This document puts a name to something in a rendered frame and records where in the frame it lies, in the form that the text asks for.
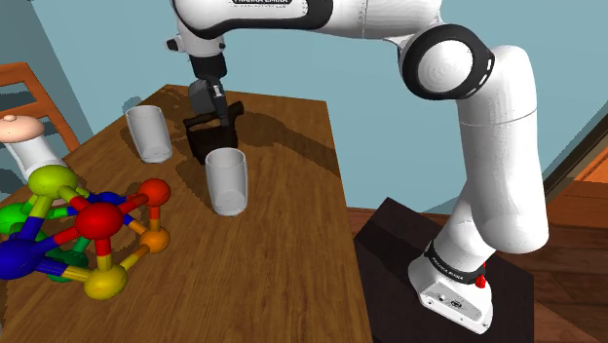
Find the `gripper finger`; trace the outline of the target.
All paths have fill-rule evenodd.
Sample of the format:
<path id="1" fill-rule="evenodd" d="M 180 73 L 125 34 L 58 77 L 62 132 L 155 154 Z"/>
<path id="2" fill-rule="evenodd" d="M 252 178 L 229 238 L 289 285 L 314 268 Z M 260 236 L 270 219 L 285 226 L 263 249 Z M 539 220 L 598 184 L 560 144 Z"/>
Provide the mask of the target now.
<path id="1" fill-rule="evenodd" d="M 220 82 L 214 82 L 210 85 L 210 96 L 220 125 L 228 127 L 230 125 L 228 104 Z"/>
<path id="2" fill-rule="evenodd" d="M 188 87 L 188 98 L 195 116 L 214 111 L 214 105 L 208 92 L 207 82 L 198 79 Z"/>

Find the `black boxy container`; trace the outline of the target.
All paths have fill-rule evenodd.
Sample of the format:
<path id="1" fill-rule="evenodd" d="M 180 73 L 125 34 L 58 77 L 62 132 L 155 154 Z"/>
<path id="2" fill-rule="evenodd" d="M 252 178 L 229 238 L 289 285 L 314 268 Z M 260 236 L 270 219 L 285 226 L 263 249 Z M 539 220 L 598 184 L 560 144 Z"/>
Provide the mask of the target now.
<path id="1" fill-rule="evenodd" d="M 243 103 L 236 101 L 226 107 L 223 113 L 216 111 L 184 119 L 186 136 L 193 156 L 201 165 L 212 150 L 223 147 L 238 147 L 236 119 L 245 113 Z M 219 119 L 220 125 L 214 128 L 195 129 L 195 126 Z"/>

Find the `white cup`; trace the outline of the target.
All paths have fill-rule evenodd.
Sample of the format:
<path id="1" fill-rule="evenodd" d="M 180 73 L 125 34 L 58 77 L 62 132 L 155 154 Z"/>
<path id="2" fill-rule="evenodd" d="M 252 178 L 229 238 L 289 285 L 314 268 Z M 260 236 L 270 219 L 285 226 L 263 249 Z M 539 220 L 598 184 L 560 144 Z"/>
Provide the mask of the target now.
<path id="1" fill-rule="evenodd" d="M 247 159 L 239 149 L 217 148 L 205 159 L 209 197 L 214 211 L 236 216 L 247 207 Z"/>
<path id="2" fill-rule="evenodd" d="M 160 107 L 138 105 L 125 116 L 133 144 L 144 163 L 160 164 L 171 157 L 171 139 Z"/>

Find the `orange wooden chair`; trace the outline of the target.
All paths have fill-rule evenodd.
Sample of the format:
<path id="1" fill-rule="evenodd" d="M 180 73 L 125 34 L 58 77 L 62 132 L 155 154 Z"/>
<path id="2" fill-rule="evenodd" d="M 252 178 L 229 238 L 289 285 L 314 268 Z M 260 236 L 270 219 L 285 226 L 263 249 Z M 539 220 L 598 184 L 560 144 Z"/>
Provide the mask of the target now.
<path id="1" fill-rule="evenodd" d="M 0 118 L 5 115 L 24 115 L 35 119 L 48 117 L 56 131 L 60 134 L 67 149 L 72 152 L 80 146 L 75 133 L 61 115 L 55 103 L 51 100 L 35 74 L 26 62 L 0 65 L 0 87 L 24 83 L 32 94 L 34 101 L 15 108 L 0 111 Z"/>

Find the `wooden table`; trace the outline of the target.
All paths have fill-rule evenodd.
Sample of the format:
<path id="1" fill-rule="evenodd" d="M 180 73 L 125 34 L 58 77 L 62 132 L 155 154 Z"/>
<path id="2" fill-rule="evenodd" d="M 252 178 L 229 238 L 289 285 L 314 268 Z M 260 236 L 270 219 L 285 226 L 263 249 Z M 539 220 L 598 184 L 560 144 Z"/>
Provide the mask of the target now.
<path id="1" fill-rule="evenodd" d="M 0 343 L 372 343 L 326 105 L 231 92 L 247 157 L 248 204 L 216 214 L 182 121 L 187 90 L 149 97 L 171 132 L 162 164 L 139 159 L 124 119 L 66 157 L 92 191 L 130 193 L 150 177 L 171 198 L 171 242 L 143 257 L 125 289 L 97 301 L 41 274 L 0 282 Z"/>

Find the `colourful ball-and-stick toy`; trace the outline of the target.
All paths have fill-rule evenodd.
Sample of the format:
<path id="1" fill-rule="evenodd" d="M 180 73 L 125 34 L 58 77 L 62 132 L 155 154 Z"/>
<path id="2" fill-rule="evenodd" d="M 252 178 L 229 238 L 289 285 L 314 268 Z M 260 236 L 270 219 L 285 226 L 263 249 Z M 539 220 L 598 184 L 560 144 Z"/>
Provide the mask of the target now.
<path id="1" fill-rule="evenodd" d="M 161 206 L 171 196 L 162 179 L 143 181 L 121 197 L 91 193 L 78 185 L 69 168 L 50 165 L 34 171 L 25 203 L 0 208 L 0 280 L 16 280 L 34 272 L 78 281 L 92 299 L 121 292 L 128 270 L 148 253 L 164 251 L 171 236 L 161 226 Z M 111 238 L 128 227 L 139 235 L 138 247 L 123 261 L 112 261 Z"/>

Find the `white bottle with pink cap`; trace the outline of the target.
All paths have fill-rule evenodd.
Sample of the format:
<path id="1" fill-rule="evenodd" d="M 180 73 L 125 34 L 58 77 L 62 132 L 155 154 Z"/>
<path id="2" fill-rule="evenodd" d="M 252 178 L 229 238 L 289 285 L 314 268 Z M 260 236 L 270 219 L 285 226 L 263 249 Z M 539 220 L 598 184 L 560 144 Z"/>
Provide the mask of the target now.
<path id="1" fill-rule="evenodd" d="M 44 125 L 32 117 L 5 115 L 0 118 L 0 142 L 17 162 L 25 180 L 47 165 L 66 167 L 44 138 L 44 131 Z"/>

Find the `dark robot stand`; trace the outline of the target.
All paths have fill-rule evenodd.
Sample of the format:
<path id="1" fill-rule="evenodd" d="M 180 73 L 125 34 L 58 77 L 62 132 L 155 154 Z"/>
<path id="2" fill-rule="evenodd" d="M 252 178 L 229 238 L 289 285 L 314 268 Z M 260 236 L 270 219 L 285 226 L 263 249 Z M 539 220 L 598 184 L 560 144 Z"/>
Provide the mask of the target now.
<path id="1" fill-rule="evenodd" d="M 423 307 L 408 276 L 440 225 L 386 199 L 354 238 L 374 343 L 534 343 L 534 277 L 498 255 L 486 264 L 494 316 L 476 334 Z"/>

